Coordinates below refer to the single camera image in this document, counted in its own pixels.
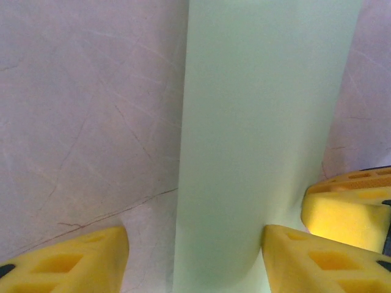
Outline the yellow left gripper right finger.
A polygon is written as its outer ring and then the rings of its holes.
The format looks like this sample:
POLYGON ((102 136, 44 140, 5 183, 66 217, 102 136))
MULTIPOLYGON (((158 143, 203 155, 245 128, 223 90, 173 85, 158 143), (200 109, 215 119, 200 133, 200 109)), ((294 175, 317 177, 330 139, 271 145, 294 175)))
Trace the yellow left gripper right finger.
POLYGON ((280 225, 261 251, 271 292, 390 292, 390 257, 280 225))

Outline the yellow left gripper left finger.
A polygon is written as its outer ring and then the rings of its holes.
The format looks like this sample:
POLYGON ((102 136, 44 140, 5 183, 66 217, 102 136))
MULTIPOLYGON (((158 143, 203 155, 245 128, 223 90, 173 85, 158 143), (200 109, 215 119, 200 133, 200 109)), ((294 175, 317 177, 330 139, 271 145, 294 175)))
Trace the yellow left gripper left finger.
POLYGON ((128 256, 124 227, 94 231, 1 263, 1 292, 120 292, 128 256))

